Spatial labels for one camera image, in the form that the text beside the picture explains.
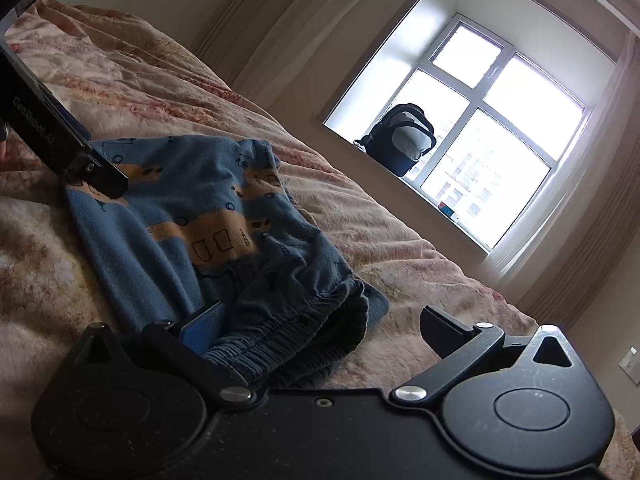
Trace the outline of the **person left hand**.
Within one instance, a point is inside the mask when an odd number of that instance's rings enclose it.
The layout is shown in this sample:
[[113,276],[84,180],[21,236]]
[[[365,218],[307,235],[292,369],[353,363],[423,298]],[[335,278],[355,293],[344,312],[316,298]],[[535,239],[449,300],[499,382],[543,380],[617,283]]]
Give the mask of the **person left hand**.
[[6,157],[6,141],[8,140],[8,127],[6,125],[0,126],[0,160],[2,161]]

